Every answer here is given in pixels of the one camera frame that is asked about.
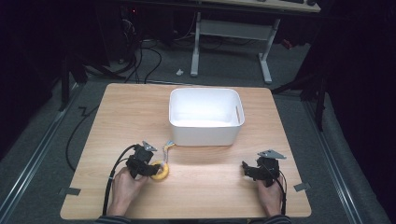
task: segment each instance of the metal frame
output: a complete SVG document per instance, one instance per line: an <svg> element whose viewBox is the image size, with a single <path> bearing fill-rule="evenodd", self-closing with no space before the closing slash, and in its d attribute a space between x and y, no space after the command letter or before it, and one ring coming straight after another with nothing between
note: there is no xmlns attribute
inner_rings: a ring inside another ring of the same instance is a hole
<svg viewBox="0 0 396 224"><path fill-rule="evenodd" d="M259 62L262 67L262 76L264 82L272 83L270 71L268 69L267 57L271 46L274 42L280 19L275 19L272 26L270 25L253 25L238 22L227 21L210 21L202 20L201 13L197 13L197 21L195 25L195 42L192 52L191 76L198 77L199 69L199 40L201 35L217 35L246 39L266 40L266 46L263 53L259 53Z"/></svg>
<svg viewBox="0 0 396 224"><path fill-rule="evenodd" d="M82 88L83 85L75 84L75 86L72 89L73 93L71 95L70 101L68 102L67 106L58 112L55 119L47 129L43 138L41 139L39 145L35 149L32 158L28 161L25 168L18 177L18 180L14 184L14 187L9 192L6 199L3 201L2 205L0 206L0 223L7 223L7 221L11 217L12 212L14 211L18 202L20 201L23 193L26 191L27 187L29 186L30 182L35 176L35 172L38 170L38 167L40 166L41 162L44 160L45 156L47 155L47 152L50 149L50 143L53 135L55 135L56 131L59 129L59 126L62 120L64 119L65 114L70 108L70 105L75 101L77 96L80 94Z"/></svg>
<svg viewBox="0 0 396 224"><path fill-rule="evenodd" d="M348 217L349 222L353 224L363 223L363 220L361 218L361 213L359 212L359 209L354 202L353 196L349 190L347 182L345 181L340 169L338 168L337 162L334 156L332 155L332 150L330 149L327 143L325 134L323 133L322 130L318 128L318 126L315 123L316 121L315 109L307 101L303 102L303 106L305 112L310 117L312 127L315 130L315 133L317 134L318 140L321 144L320 149L322 150L323 157L326 161L326 166L329 170L330 176L332 177L332 182L334 183L334 187L338 193L340 202L344 206L344 209L346 211L346 216Z"/></svg>

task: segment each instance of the human hand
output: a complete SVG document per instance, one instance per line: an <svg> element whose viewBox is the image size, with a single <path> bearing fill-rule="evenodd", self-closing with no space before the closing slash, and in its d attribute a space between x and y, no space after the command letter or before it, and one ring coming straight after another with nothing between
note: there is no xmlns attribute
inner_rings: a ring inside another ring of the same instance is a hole
<svg viewBox="0 0 396 224"><path fill-rule="evenodd" d="M125 216L131 202L137 198L148 176L133 179L127 167L123 167L113 179L113 202L107 209L108 216Z"/></svg>
<svg viewBox="0 0 396 224"><path fill-rule="evenodd" d="M283 178L277 179L279 183L283 186ZM273 217L280 215L280 205L282 203L282 190L280 186L274 182L270 187L265 187L264 180L256 180L257 189L259 190L259 199L262 208L264 209L265 215L267 217Z"/></svg>

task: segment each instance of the white plastic bin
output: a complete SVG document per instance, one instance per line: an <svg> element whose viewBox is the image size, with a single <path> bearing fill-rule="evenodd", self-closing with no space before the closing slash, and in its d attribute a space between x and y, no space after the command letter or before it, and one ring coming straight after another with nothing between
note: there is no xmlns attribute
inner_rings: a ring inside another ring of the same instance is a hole
<svg viewBox="0 0 396 224"><path fill-rule="evenodd" d="M245 116L239 94L234 90L181 88L171 92L169 121L176 145L229 146Z"/></svg>

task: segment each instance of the black cable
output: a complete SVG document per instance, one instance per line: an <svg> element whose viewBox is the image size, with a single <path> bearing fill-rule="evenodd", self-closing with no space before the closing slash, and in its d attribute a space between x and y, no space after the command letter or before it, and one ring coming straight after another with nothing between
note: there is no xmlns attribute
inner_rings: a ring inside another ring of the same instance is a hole
<svg viewBox="0 0 396 224"><path fill-rule="evenodd" d="M130 74L127 78L125 78L124 83L127 83L133 74L136 75L136 84L138 84L138 83L140 82L140 81L139 81L139 76L138 76L138 74L137 74L137 68L140 67L140 64L142 63L142 58L143 58L143 53L142 53L142 42L140 42L140 47L139 47L139 49L140 49L140 59L139 59L139 63L137 64L137 66L136 66L136 63L134 64L134 71L132 71L131 74Z"/></svg>
<svg viewBox="0 0 396 224"><path fill-rule="evenodd" d="M133 23L130 22L129 20L122 19L122 21L123 21L123 22L127 22L127 24L128 24L128 31L129 31L129 29L130 29L131 27L134 27L134 26L133 26ZM127 34L125 34L125 35L126 35L126 38L127 38L127 43L126 43L126 53L125 53L125 55L124 55L124 58L126 58L126 59L131 58L130 61L128 62L128 64L127 64L125 67L121 68L120 70L117 70L117 71L112 72L112 71L110 71L109 69L105 68L104 66L101 66L101 65L99 65L99 64L95 64L95 63L93 63L93 62L88 61L88 60L85 59L85 58L82 58L82 60L83 60L83 62L85 62L85 64L92 66L94 69L96 69L96 70L99 71L100 73L97 73L97 72L95 72L95 71L92 71L91 69L89 69L89 68L87 68L87 67L85 67L85 71L88 72L88 73L90 73L90 74L92 74L92 75L94 75L94 76L103 76L103 75L107 75L107 76L115 77L115 78L123 78L123 77L120 77L120 76L118 76L118 75L121 74L121 73L124 73L124 72L126 72L126 71L128 71L128 70L130 70L130 69L134 66L134 64L135 64L135 62L136 62L136 57L135 57L135 55L132 53L132 50L134 50L134 44L132 44L132 43L134 42L134 40L140 38L139 36L141 36L141 32L139 31L139 32L137 32L136 34L133 34L133 35L132 35L132 38L129 38Z"/></svg>
<svg viewBox="0 0 396 224"><path fill-rule="evenodd" d="M206 48L203 44L204 43L200 43L200 48L201 49L210 49L210 50L214 50L214 49L218 49L218 48L220 48L221 46L222 46L222 44L223 44L223 37L220 37L220 36L212 36L212 37L208 37L208 38L206 38L206 39L203 39L203 40L219 40L219 44L217 45L217 46L215 46L214 48ZM212 44L212 43L214 43L215 41L208 41L208 43L209 44Z"/></svg>
<svg viewBox="0 0 396 224"><path fill-rule="evenodd" d="M78 123L78 125L76 126L76 128L73 130L72 134L70 134L70 137L69 137L69 139L68 139L68 141L67 141L65 156L66 156L67 164L69 165L69 167L70 167L70 169L73 171L73 173L76 171L76 168L73 167L72 163L71 163L70 160L69 160L69 146L70 146L70 143L71 143L71 141L72 141L72 139L73 139L73 136L74 136L74 134L76 133L78 127L79 127L79 126L82 124L82 122L83 122L87 117L89 117L90 114L93 113L93 111L95 111L98 107L99 107L99 105L97 105L94 109L92 109L88 114L85 114L85 110L84 110L84 113L83 113L84 118Z"/></svg>
<svg viewBox="0 0 396 224"><path fill-rule="evenodd" d="M232 45L238 45L238 46L251 45L251 44L258 42L258 40L249 39L249 40L246 40L244 43L238 43L236 41L229 40L228 38L224 38L223 41L225 43L232 44Z"/></svg>
<svg viewBox="0 0 396 224"><path fill-rule="evenodd" d="M192 27L195 24L195 19L196 18L197 18L197 12L194 12L194 16L192 17L191 26L190 26L189 31L187 31L187 33L185 35L183 35L182 37L174 39L173 43L176 43L176 41L178 41L178 40L182 40L182 39L185 39L185 38L190 38L192 36L195 36L195 35L191 35L191 30L192 30Z"/></svg>
<svg viewBox="0 0 396 224"><path fill-rule="evenodd" d="M281 214L286 215L286 191L284 190L283 186L280 184L279 180L274 177L274 175L270 172L270 170L263 164L262 165L265 170L267 170L268 174L276 181L276 183L280 186L280 190L282 191L282 207L281 207ZM286 177L283 175L283 173L279 170L279 172L282 174L283 179L285 180L285 187L288 189L288 183L286 182Z"/></svg>
<svg viewBox="0 0 396 224"><path fill-rule="evenodd" d="M160 56L160 61L159 61L159 62L157 63L157 65L146 75L146 77L145 77L145 82L144 82L145 84L147 84L147 82L148 82L149 75L151 75L151 73L154 72L155 69L157 69L157 68L160 66L161 61L163 60L163 57L161 56L161 53L158 52L157 50L155 50L155 49L147 49L147 50L151 50L151 51L157 53L158 56Z"/></svg>
<svg viewBox="0 0 396 224"><path fill-rule="evenodd" d="M128 158L124 158L124 159L120 160L119 164L120 164L122 161L127 161L127 160L128 160Z"/></svg>
<svg viewBox="0 0 396 224"><path fill-rule="evenodd" d="M104 201L104 203L103 203L103 211L102 211L103 216L105 216L106 213L107 213L108 196L109 196L109 194L110 194L110 188L111 188L111 183L112 183L112 181L113 181L114 174L116 173L116 168L117 168L117 166L120 164L121 159L122 159L122 157L125 155L125 153L126 153L129 149L131 149L131 148L133 148L133 147L135 147L135 146L136 146L136 145L132 145L132 146L129 146L129 147L125 148L125 150L121 153L121 155L120 155L119 158L117 159L116 163L114 164L113 169L112 169L111 172L110 172L110 175L108 176L107 186L106 186L106 192L105 192L105 201Z"/></svg>

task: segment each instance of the person's wrist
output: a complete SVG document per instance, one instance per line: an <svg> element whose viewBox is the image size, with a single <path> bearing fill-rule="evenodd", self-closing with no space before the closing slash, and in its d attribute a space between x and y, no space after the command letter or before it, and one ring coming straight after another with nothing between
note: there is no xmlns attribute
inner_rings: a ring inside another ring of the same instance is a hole
<svg viewBox="0 0 396 224"><path fill-rule="evenodd" d="M112 203L107 210L107 214L109 216L125 216L126 210L128 210L129 204L128 203Z"/></svg>
<svg viewBox="0 0 396 224"><path fill-rule="evenodd" d="M271 206L264 206L263 209L264 209L264 213L265 213L265 215L267 215L267 217L274 217L274 216L281 214L280 209L277 209L277 208L274 208Z"/></svg>

